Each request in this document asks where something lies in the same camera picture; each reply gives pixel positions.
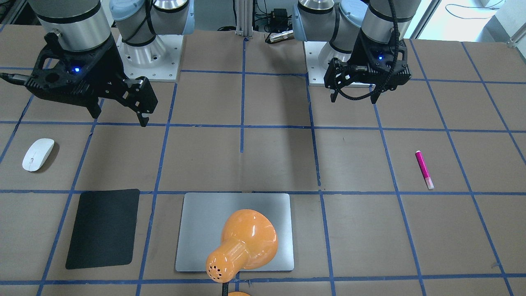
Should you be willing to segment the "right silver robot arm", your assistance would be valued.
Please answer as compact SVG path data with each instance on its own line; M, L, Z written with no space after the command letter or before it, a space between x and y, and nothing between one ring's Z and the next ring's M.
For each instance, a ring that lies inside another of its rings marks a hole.
M120 32L117 43L99 0L30 0L46 30L46 45L31 75L13 79L39 99L85 107L100 115L99 99L130 108L141 126L158 100L150 79L179 58L169 39L195 29L192 0L111 0L109 10Z

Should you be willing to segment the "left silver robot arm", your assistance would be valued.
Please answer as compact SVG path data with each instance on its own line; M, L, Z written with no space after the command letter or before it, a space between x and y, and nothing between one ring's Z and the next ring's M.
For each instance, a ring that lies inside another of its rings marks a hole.
M404 34L419 0L299 0L292 25L303 42L326 42L323 63L330 99L370 98L412 77Z

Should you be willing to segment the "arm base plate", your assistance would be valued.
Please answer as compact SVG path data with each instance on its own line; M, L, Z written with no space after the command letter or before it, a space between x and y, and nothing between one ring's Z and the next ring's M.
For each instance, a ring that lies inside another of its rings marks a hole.
M325 86L324 76L332 58L347 62L351 56L333 49L329 42L304 42L304 50L310 86Z
M120 37L117 48L125 74L129 78L145 76L151 82L176 82L183 41L183 35L158 35L152 43L134 47L123 43Z

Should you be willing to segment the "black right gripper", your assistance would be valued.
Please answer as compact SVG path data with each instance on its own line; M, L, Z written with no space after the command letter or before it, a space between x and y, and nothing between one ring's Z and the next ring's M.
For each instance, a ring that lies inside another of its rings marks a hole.
M124 72L113 36L82 52L63 49L58 35L45 35L43 47L24 86L40 99L85 107L93 119L101 113L99 99L113 99L137 114L146 127L158 100L145 76L130 79Z

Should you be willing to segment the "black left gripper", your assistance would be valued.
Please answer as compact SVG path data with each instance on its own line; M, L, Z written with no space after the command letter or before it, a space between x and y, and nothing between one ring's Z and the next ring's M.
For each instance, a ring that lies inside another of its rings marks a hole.
M405 41L396 41L393 30L388 32L387 43L376 42L360 32L347 62L333 58L328 63L324 85L330 89L331 103L336 102L341 88L353 82L381 86L383 91L406 84L412 77L407 55ZM376 104L381 94L373 91L371 103Z

